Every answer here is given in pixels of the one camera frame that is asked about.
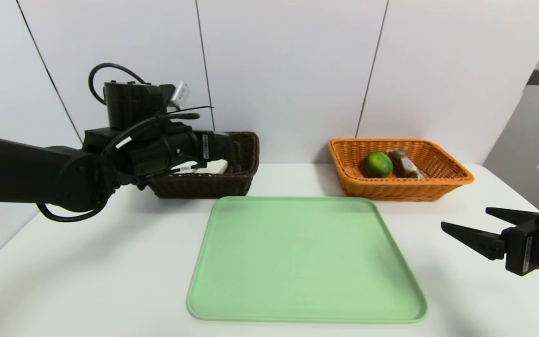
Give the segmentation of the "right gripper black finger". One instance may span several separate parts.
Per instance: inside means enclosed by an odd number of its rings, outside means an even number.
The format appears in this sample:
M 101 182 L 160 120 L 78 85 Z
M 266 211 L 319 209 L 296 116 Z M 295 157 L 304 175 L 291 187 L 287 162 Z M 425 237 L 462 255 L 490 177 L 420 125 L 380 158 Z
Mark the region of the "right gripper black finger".
M 489 260 L 502 260 L 506 241 L 501 234 L 484 232 L 448 222 L 441 222 L 441 230 Z
M 511 210 L 498 207 L 486 207 L 485 213 L 513 224 L 514 226 L 539 218 L 539 212 Z

